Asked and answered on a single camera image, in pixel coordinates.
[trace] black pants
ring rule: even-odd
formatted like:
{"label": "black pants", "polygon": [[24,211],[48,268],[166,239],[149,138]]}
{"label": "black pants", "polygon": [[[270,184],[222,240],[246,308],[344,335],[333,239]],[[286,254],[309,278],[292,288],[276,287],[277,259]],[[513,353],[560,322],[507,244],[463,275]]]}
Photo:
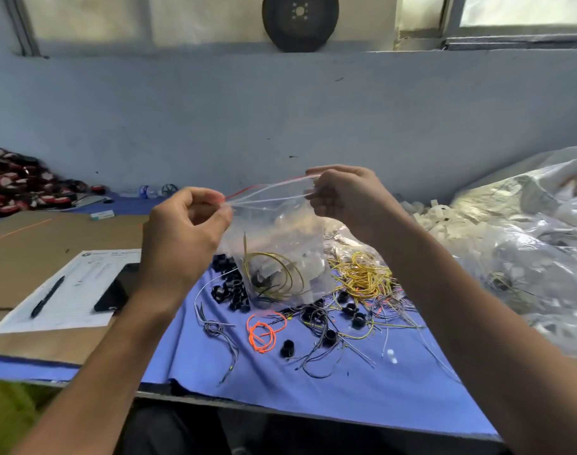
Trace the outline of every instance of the black pants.
{"label": "black pants", "polygon": [[230,453],[217,411],[207,406],[148,403],[126,420],[118,455],[204,455]]}

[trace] black circular plate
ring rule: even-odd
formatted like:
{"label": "black circular plate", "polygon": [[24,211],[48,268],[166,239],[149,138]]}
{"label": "black circular plate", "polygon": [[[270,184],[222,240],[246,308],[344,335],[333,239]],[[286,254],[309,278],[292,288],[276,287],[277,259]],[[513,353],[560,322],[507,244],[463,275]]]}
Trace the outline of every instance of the black circular plate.
{"label": "black circular plate", "polygon": [[314,52],[333,34],[339,0],[263,0],[263,26],[284,52]]}

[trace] person's left hand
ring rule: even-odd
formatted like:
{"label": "person's left hand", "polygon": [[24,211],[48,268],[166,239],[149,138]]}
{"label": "person's left hand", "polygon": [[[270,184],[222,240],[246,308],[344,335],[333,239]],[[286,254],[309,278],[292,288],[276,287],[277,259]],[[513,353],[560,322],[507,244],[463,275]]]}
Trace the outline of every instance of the person's left hand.
{"label": "person's left hand", "polygon": [[231,224],[223,201],[218,191],[187,187],[152,209],[143,225],[137,290],[180,306]]}

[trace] window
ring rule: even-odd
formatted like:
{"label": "window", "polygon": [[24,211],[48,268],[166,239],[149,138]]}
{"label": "window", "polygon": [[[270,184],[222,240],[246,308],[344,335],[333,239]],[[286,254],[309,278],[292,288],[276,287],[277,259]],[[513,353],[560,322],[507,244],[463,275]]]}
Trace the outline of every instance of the window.
{"label": "window", "polygon": [[[262,0],[5,0],[25,55],[261,46]],[[330,51],[577,46],[577,0],[339,0]]]}

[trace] pen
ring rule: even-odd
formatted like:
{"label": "pen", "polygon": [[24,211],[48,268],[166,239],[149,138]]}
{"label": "pen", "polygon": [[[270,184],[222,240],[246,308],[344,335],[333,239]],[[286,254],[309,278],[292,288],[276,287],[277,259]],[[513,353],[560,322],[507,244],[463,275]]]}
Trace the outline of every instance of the pen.
{"label": "pen", "polygon": [[44,308],[44,305],[46,305],[46,302],[49,301],[51,299],[51,297],[54,295],[55,292],[57,292],[57,289],[59,288],[59,286],[61,284],[63,284],[63,280],[65,279],[65,276],[61,276],[57,282],[55,282],[55,285],[52,287],[51,290],[48,291],[48,294],[46,295],[46,297],[44,297],[42,300],[40,300],[38,302],[38,305],[35,306],[35,308],[33,309],[33,311],[31,312],[31,318],[35,318],[38,314],[40,314],[40,312],[42,311],[42,308]]}

